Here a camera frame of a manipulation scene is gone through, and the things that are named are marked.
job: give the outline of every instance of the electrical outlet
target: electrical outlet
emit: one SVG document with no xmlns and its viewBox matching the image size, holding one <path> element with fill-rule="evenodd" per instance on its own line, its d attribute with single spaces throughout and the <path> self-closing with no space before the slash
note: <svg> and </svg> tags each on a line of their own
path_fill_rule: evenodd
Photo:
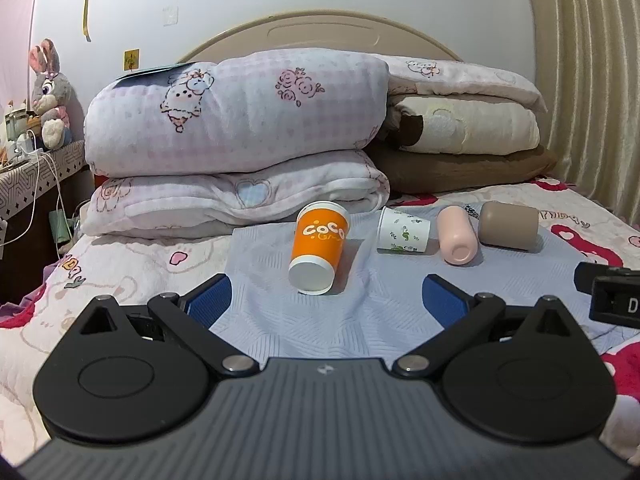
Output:
<svg viewBox="0 0 640 480">
<path fill-rule="evenodd" d="M 178 23 L 178 7 L 165 7 L 162 9 L 162 16 L 164 17 L 164 26 L 175 25 Z"/>
<path fill-rule="evenodd" d="M 126 50 L 124 53 L 124 70 L 137 70 L 140 67 L 140 49 Z"/>
</svg>

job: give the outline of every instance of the floral paper cup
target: floral paper cup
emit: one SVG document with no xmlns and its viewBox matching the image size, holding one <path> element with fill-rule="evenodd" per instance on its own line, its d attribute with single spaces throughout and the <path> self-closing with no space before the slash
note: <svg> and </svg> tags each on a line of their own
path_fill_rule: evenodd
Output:
<svg viewBox="0 0 640 480">
<path fill-rule="evenodd" d="M 427 249 L 431 223 L 385 207 L 378 223 L 378 248 L 423 253 Z"/>
</svg>

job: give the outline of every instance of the white cable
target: white cable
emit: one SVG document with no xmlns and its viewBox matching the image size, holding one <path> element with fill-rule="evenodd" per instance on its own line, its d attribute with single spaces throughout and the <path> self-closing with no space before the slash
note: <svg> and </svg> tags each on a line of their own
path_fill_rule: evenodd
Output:
<svg viewBox="0 0 640 480">
<path fill-rule="evenodd" d="M 62 200 L 62 191 L 60 190 L 60 179 L 58 178 L 58 167 L 56 166 L 56 161 L 53 160 L 53 157 L 49 154 L 49 153 L 43 153 L 42 154 L 44 156 L 44 161 L 47 163 L 49 170 L 52 171 L 53 176 L 56 179 L 56 187 L 58 188 L 58 199 L 56 200 L 56 211 L 59 211 L 60 209 L 58 209 L 58 202 L 60 202 L 60 208 L 62 209 L 62 215 L 65 219 L 65 227 L 66 227 L 66 232 L 68 233 L 69 237 L 72 238 L 71 235 L 71 229 L 69 229 L 69 225 L 66 222 L 66 212 L 65 212 L 65 203 Z M 51 169 L 51 166 L 49 165 L 49 159 L 51 161 L 51 163 L 53 164 L 53 170 Z"/>
<path fill-rule="evenodd" d="M 31 208 L 31 219 L 29 220 L 29 225 L 27 227 L 27 229 L 20 234 L 18 237 L 15 237 L 13 240 L 9 240 L 8 242 L 4 242 L 2 244 L 0 244 L 0 247 L 3 247 L 5 245 L 8 245 L 12 242 L 15 242 L 16 240 L 18 240 L 19 238 L 22 238 L 25 234 L 27 234 L 27 232 L 29 231 L 29 229 L 31 229 L 31 225 L 33 224 L 33 216 L 34 213 L 36 211 L 36 189 L 38 187 L 38 183 L 40 181 L 40 153 L 38 152 L 38 149 L 36 148 L 36 136 L 33 133 L 33 130 L 27 130 L 28 134 L 31 134 L 31 137 L 33 137 L 33 151 L 31 152 L 25 152 L 24 149 L 22 148 L 22 153 L 25 155 L 35 155 L 36 156 L 36 162 L 38 163 L 38 171 L 36 172 L 36 183 L 35 186 L 33 188 L 33 207 Z M 62 200 L 62 192 L 60 189 L 60 180 L 58 178 L 58 168 L 56 166 L 56 161 L 53 159 L 53 157 L 51 155 L 49 155 L 49 153 L 43 153 L 43 158 L 44 161 L 47 163 L 47 166 L 49 167 L 49 171 L 53 174 L 53 177 L 56 179 L 56 187 L 58 188 L 58 198 L 56 200 L 56 212 L 58 212 L 60 209 L 58 208 L 58 204 L 60 204 L 60 206 L 62 207 L 62 213 L 63 213 L 63 217 L 65 219 L 65 227 L 66 227 L 66 232 L 69 234 L 69 237 L 71 238 L 71 230 L 69 229 L 69 225 L 66 222 L 66 213 L 65 213 L 65 204 Z"/>
<path fill-rule="evenodd" d="M 33 207 L 31 208 L 31 220 L 29 220 L 29 225 L 28 225 L 27 229 L 20 236 L 15 237 L 13 240 L 9 240 L 8 242 L 4 242 L 4 243 L 0 244 L 0 247 L 3 247 L 3 246 L 8 245 L 8 244 L 11 244 L 11 243 L 15 242 L 16 240 L 19 240 L 25 234 L 27 234 L 29 229 L 31 229 L 31 224 L 33 224 L 33 215 L 36 212 L 36 190 L 38 189 L 38 181 L 40 180 L 40 158 L 36 157 L 36 161 L 38 163 L 38 171 L 36 172 L 36 183 L 35 183 L 35 186 L 33 187 Z"/>
</svg>

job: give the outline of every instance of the cartoon sheep print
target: cartoon sheep print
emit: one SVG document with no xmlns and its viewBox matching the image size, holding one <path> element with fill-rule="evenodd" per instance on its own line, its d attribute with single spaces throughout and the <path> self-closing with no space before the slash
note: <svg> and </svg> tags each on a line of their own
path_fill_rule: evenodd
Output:
<svg viewBox="0 0 640 480">
<path fill-rule="evenodd" d="M 191 70 L 180 74 L 177 78 L 169 78 L 169 89 L 164 101 L 160 105 L 160 111 L 167 114 L 174 124 L 175 131 L 179 134 L 184 130 L 184 123 L 190 117 L 199 117 L 200 101 L 205 90 L 213 85 L 213 76 L 202 70 Z"/>
<path fill-rule="evenodd" d="M 431 77 L 439 74 L 440 69 L 437 67 L 434 61 L 407 61 L 406 66 L 411 72 L 417 72 L 425 77 Z"/>
</svg>

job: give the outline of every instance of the white wall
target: white wall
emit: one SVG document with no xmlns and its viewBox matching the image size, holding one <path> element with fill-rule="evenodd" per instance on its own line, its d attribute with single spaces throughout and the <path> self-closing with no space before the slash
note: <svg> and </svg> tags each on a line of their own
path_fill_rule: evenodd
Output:
<svg viewBox="0 0 640 480">
<path fill-rule="evenodd" d="M 33 41 L 48 37 L 84 109 L 122 74 L 124 50 L 140 49 L 140 67 L 168 64 L 215 34 L 287 10 L 348 9 L 403 22 L 433 36 L 464 60 L 535 74 L 529 0 L 36 0 Z M 178 6 L 178 23 L 162 24 L 162 8 Z"/>
</svg>

